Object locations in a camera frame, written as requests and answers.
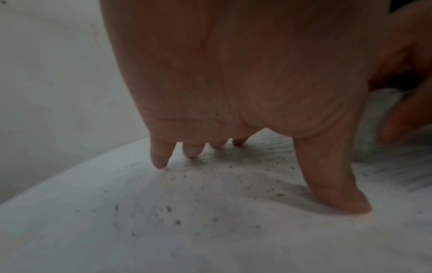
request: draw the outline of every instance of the blurred finger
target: blurred finger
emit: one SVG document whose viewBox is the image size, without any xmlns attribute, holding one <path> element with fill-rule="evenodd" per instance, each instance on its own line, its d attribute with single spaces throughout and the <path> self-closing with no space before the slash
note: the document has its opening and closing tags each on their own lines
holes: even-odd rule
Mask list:
<svg viewBox="0 0 432 273">
<path fill-rule="evenodd" d="M 248 140 L 248 138 L 243 138 L 243 139 L 233 139 L 233 145 L 240 147 L 242 146 L 246 141 Z"/>
<path fill-rule="evenodd" d="M 224 146 L 226 144 L 227 141 L 228 141 L 227 139 L 224 139 L 221 141 L 213 141 L 213 142 L 210 142 L 209 144 L 213 149 L 220 149 L 220 148 L 222 148 L 222 146 Z"/>
<path fill-rule="evenodd" d="M 431 123 L 432 77 L 429 77 L 391 110 L 381 126 L 379 140 L 384 144 L 396 144 Z"/>
<path fill-rule="evenodd" d="M 187 158 L 196 158 L 204 150 L 204 144 L 188 144 L 183 143 L 183 154 Z"/>
<path fill-rule="evenodd" d="M 363 108 L 364 103 L 315 137 L 294 139 L 301 171 L 313 194 L 328 206 L 355 214 L 371 210 L 351 170 L 354 137 Z"/>
<path fill-rule="evenodd" d="M 158 169 L 165 168 L 175 147 L 175 143 L 166 142 L 150 135 L 150 159 L 153 165 Z"/>
</svg>

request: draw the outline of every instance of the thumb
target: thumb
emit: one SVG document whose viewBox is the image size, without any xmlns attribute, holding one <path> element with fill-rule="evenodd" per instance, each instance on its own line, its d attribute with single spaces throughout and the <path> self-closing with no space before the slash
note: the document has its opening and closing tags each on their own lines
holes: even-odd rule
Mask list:
<svg viewBox="0 0 432 273">
<path fill-rule="evenodd" d="M 432 76 L 401 100 L 379 131 L 383 144 L 396 144 L 413 131 L 432 123 Z"/>
</svg>

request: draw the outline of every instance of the wall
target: wall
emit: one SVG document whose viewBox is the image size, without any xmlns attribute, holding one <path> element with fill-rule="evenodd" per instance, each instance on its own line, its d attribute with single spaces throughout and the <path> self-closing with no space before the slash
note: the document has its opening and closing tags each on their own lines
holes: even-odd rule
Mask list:
<svg viewBox="0 0 432 273">
<path fill-rule="evenodd" d="M 148 133 L 91 0 L 0 4 L 0 202 Z"/>
</svg>

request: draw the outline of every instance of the hand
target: hand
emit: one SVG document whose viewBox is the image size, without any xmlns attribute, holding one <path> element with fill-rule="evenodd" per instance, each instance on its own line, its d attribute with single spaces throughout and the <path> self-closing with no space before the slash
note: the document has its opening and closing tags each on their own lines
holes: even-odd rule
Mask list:
<svg viewBox="0 0 432 273">
<path fill-rule="evenodd" d="M 351 170 L 387 1 L 101 1 L 117 61 L 167 166 L 263 128 L 294 138 L 323 203 L 370 211 Z"/>
<path fill-rule="evenodd" d="M 378 68 L 371 85 L 378 89 L 410 72 L 421 84 L 397 104 L 382 124 L 382 143 L 396 144 L 432 123 L 432 1 L 417 1 L 388 16 Z"/>
</svg>

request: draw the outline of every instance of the blurred hand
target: blurred hand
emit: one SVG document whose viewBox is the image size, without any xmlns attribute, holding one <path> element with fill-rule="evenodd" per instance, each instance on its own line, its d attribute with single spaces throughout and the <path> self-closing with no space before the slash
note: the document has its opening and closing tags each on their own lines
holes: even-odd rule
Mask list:
<svg viewBox="0 0 432 273">
<path fill-rule="evenodd" d="M 386 0 L 102 0 L 120 70 L 167 166 L 263 128 L 294 138 L 323 203 L 370 211 L 351 171 Z"/>
<path fill-rule="evenodd" d="M 407 134 L 432 123 L 432 1 L 417 1 L 388 16 L 378 68 L 371 85 L 378 89 L 393 77 L 411 72 L 422 83 L 390 112 L 379 138 L 402 142 Z"/>
</svg>

